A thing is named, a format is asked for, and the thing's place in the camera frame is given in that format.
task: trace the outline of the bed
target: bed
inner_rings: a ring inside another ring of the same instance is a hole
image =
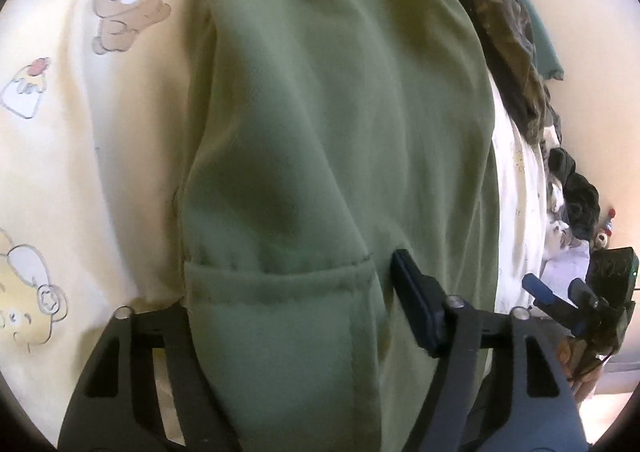
[[[48,334],[34,345],[18,342],[19,351],[3,351],[0,371],[52,442],[112,312],[124,304],[158,309],[184,294],[175,223],[182,153],[175,140],[184,136],[190,113],[195,63],[189,53],[197,39],[186,25],[197,6],[197,0],[162,0],[150,22],[155,26],[131,41],[138,55],[124,63],[96,56],[128,46],[109,44],[106,35],[98,39],[100,11],[92,0],[8,0],[0,14],[2,92],[15,95],[17,76],[34,86],[26,102],[8,98],[10,107],[1,111],[10,120],[0,127],[3,143],[20,153],[20,166],[1,171],[0,252],[31,249],[28,266],[37,276],[31,289],[43,292],[38,299],[52,312]],[[167,29],[169,13],[174,30]],[[54,74],[54,64],[65,71]],[[508,313],[530,304],[520,281],[540,271],[546,183],[540,149],[524,141],[493,78],[490,83],[500,202],[494,308]],[[55,114],[53,94],[65,105]],[[38,115],[48,115],[47,122],[31,122],[28,130],[17,123]],[[159,396],[161,405],[170,405],[162,380]]]

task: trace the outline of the wall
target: wall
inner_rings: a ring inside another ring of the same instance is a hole
[[[532,2],[565,71],[564,82],[549,86],[562,119],[562,145],[598,188],[602,209],[617,210],[612,246],[640,253],[640,3]],[[615,361],[640,363],[639,313]],[[620,389],[628,389],[628,381]]]

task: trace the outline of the teal object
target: teal object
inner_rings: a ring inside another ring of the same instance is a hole
[[[398,452],[436,362],[394,297],[392,252],[494,308],[495,112],[474,28],[458,0],[190,3],[178,204],[203,372],[247,452]]]
[[[530,0],[520,0],[524,3],[531,17],[531,28],[533,30],[533,39],[536,45],[535,64],[540,75],[545,80],[555,79],[562,80],[564,78],[564,70],[558,60],[558,55],[554,49],[551,39],[546,32],[546,28],[542,19],[536,12],[536,9]]]

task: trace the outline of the metal screw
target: metal screw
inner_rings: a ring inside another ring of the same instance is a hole
[[[458,295],[449,295],[447,297],[447,306],[452,309],[460,309],[465,307],[465,300]]]
[[[133,315],[133,308],[129,306],[120,306],[116,311],[113,312],[113,316],[118,320],[124,320]]]
[[[511,316],[513,318],[517,318],[518,320],[529,320],[531,314],[529,313],[529,310],[527,308],[518,306],[511,310]]]

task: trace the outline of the plush toy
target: plush toy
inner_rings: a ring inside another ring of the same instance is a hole
[[[609,238],[611,237],[611,231],[613,229],[613,218],[616,216],[616,209],[610,208],[607,213],[607,220],[604,222],[604,225],[593,238],[593,249],[594,250],[605,250],[609,248]]]

